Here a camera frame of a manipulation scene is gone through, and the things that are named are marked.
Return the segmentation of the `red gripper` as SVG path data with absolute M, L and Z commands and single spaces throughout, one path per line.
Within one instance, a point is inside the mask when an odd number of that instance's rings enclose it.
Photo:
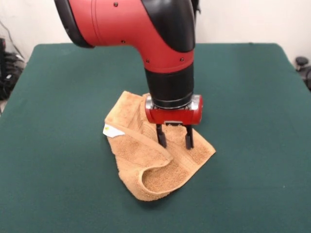
M 166 137 L 162 130 L 162 124 L 181 124 L 186 125 L 186 148 L 194 148 L 193 130 L 191 125 L 198 125 L 202 119 L 203 98 L 201 95 L 193 95 L 190 103 L 182 108 L 163 109 L 154 104 L 151 96 L 148 94 L 145 98 L 145 114 L 147 120 L 156 124 L 156 134 L 158 143 L 167 147 Z

